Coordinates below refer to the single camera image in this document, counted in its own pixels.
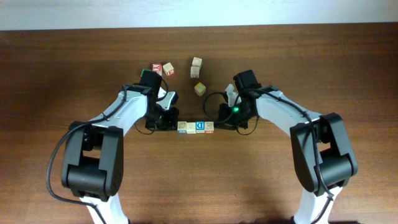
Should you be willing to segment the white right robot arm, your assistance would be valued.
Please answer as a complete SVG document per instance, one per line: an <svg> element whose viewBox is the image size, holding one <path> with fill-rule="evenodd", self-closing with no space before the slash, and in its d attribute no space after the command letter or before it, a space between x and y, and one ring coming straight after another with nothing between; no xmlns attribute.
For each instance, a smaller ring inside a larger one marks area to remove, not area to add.
<svg viewBox="0 0 398 224"><path fill-rule="evenodd" d="M220 95L225 102L217 128L237 131L256 118L270 121L290 137L295 173L303 187L291 223L328 223L338 194L358 172L341 116L307 110L273 86L235 92L230 85Z"/></svg>

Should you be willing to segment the yellow H wooden block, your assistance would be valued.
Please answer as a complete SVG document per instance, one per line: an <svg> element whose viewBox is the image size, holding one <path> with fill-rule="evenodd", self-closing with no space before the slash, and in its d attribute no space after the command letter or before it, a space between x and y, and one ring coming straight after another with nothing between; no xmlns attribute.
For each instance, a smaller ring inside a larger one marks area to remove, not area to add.
<svg viewBox="0 0 398 224"><path fill-rule="evenodd" d="M194 91L198 96L202 96L206 92L206 86L199 82L195 85Z"/></svg>

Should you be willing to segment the red A wooden block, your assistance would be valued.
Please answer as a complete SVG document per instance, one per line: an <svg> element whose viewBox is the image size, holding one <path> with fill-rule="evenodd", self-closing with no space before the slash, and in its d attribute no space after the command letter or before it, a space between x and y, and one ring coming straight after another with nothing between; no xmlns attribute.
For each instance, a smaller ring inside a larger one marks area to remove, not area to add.
<svg viewBox="0 0 398 224"><path fill-rule="evenodd" d="M193 60L192 60L192 66L193 67L201 68L202 63L203 63L203 59L202 58L194 57Z"/></svg>

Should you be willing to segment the wooden block number 8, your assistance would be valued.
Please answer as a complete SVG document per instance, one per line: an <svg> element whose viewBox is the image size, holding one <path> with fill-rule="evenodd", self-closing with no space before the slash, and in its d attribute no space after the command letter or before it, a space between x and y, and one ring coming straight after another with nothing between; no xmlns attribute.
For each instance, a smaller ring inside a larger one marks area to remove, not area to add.
<svg viewBox="0 0 398 224"><path fill-rule="evenodd" d="M179 134L187 134L187 122L186 121L178 121L177 122L177 132Z"/></svg>

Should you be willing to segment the red E wooden block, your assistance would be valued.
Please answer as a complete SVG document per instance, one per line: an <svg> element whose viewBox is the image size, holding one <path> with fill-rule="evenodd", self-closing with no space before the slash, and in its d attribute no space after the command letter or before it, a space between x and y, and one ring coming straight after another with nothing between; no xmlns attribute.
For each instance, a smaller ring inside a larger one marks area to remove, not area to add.
<svg viewBox="0 0 398 224"><path fill-rule="evenodd" d="M205 134L213 134L214 133L214 122L205 121Z"/></svg>

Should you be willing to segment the green B wooden block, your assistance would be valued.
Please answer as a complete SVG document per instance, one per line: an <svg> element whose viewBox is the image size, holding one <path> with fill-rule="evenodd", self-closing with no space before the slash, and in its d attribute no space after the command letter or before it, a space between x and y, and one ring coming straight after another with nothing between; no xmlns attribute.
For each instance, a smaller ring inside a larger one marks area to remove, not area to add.
<svg viewBox="0 0 398 224"><path fill-rule="evenodd" d="M142 71L141 71L141 77L143 76L143 74L145 74L146 72L150 72L150 70L149 69L142 69Z"/></svg>

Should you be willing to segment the green V wooden block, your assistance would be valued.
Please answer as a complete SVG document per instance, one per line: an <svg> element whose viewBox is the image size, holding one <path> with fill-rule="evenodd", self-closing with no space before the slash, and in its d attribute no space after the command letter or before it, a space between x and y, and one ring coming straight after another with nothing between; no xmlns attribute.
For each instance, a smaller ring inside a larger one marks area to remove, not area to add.
<svg viewBox="0 0 398 224"><path fill-rule="evenodd" d="M196 134L196 122L187 122L187 134Z"/></svg>

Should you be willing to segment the wooden block number 5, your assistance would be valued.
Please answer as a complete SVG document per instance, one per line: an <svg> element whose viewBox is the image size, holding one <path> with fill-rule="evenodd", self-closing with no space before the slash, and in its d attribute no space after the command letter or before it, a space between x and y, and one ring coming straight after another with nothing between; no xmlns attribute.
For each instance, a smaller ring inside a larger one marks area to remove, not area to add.
<svg viewBox="0 0 398 224"><path fill-rule="evenodd" d="M163 67L163 71L165 72L165 74L168 77L175 73L175 69L174 69L173 65L170 62L163 64L162 67Z"/></svg>

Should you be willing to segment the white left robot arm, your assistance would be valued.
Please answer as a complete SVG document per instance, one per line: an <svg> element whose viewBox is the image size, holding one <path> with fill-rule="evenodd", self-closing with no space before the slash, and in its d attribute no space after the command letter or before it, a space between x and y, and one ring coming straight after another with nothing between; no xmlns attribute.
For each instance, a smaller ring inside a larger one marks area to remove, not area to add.
<svg viewBox="0 0 398 224"><path fill-rule="evenodd" d="M62 185L95 223L129 223L118 191L124 173L124 136L141 118L151 131L175 129L178 95L159 86L125 85L116 100L88 122L75 121L64 140Z"/></svg>

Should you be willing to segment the red Y wooden block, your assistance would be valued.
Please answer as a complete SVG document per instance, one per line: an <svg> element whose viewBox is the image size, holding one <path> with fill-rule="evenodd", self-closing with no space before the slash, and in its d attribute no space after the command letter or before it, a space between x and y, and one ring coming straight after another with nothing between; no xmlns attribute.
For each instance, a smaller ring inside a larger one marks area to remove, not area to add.
<svg viewBox="0 0 398 224"><path fill-rule="evenodd" d="M153 63L152 71L162 76L162 65L160 63Z"/></svg>

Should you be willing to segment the wooden block number 2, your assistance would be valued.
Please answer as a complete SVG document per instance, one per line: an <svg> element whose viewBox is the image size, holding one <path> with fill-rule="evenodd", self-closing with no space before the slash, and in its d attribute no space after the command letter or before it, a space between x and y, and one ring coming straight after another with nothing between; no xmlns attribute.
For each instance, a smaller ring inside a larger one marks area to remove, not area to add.
<svg viewBox="0 0 398 224"><path fill-rule="evenodd" d="M191 78L199 78L200 77L200 67L192 66L190 68L190 77Z"/></svg>

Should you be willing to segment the ice cream picture wooden block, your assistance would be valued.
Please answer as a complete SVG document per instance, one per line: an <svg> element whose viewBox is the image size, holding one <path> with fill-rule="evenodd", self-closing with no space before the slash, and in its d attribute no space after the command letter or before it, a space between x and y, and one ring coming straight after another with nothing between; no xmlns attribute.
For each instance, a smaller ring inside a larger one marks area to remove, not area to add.
<svg viewBox="0 0 398 224"><path fill-rule="evenodd" d="M195 123L195 131L197 134L205 133L205 122L197 121Z"/></svg>

